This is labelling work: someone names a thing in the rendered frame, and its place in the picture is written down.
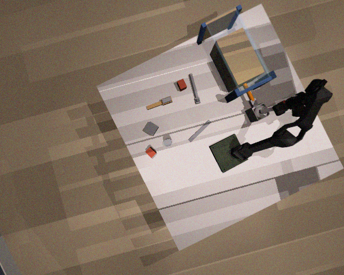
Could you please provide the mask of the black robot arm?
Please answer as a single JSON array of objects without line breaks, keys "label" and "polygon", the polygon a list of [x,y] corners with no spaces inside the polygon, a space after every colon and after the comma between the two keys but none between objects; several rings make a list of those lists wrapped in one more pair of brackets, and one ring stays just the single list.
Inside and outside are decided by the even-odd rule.
[{"label": "black robot arm", "polygon": [[[301,141],[306,132],[312,128],[312,124],[322,106],[332,97],[332,93],[324,86],[327,83],[325,79],[313,79],[305,93],[297,96],[296,102],[301,107],[290,107],[292,116],[300,117],[297,121],[283,125],[272,137],[261,140],[259,142],[249,144],[248,142],[232,148],[229,153],[232,159],[241,159],[242,161],[252,156],[254,152],[266,150],[272,147],[290,147]],[[301,128],[299,135],[296,137],[287,128],[296,127]]]}]

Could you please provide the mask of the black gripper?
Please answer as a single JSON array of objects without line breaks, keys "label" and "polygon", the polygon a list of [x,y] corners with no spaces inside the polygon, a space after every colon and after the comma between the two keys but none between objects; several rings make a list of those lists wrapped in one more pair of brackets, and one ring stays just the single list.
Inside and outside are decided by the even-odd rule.
[{"label": "black gripper", "polygon": [[284,114],[286,111],[288,111],[290,107],[297,107],[297,108],[301,107],[301,105],[297,104],[296,98],[297,98],[297,96],[299,96],[303,93],[304,92],[299,92],[296,94],[296,96],[288,98],[285,101],[286,103],[284,103],[282,101],[281,103],[274,105],[272,108],[273,108],[275,114],[277,116],[280,116],[280,115]]}]

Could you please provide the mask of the reddish-brown box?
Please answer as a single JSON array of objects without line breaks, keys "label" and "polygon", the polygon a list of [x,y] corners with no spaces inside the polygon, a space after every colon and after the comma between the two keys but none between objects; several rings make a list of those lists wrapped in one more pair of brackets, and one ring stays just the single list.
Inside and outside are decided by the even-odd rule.
[{"label": "reddish-brown box", "polygon": [[149,147],[149,149],[145,153],[152,158],[157,152],[154,151],[151,147]]},{"label": "reddish-brown box", "polygon": [[177,81],[177,85],[178,85],[180,91],[183,91],[187,88],[184,79]]}]

